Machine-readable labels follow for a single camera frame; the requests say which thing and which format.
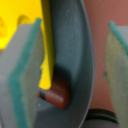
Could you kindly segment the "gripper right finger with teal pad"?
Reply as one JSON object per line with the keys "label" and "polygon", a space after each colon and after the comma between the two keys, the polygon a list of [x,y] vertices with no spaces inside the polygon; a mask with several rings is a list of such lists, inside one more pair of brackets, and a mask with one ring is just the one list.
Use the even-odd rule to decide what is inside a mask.
{"label": "gripper right finger with teal pad", "polygon": [[109,23],[105,65],[112,104],[120,128],[128,128],[128,26]]}

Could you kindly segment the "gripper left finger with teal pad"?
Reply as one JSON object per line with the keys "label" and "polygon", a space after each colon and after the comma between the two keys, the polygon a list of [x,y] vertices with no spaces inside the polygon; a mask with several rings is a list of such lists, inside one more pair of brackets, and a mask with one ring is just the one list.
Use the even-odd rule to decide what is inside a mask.
{"label": "gripper left finger with teal pad", "polygon": [[2,128],[33,128],[40,67],[44,60],[41,20],[20,25],[0,55]]}

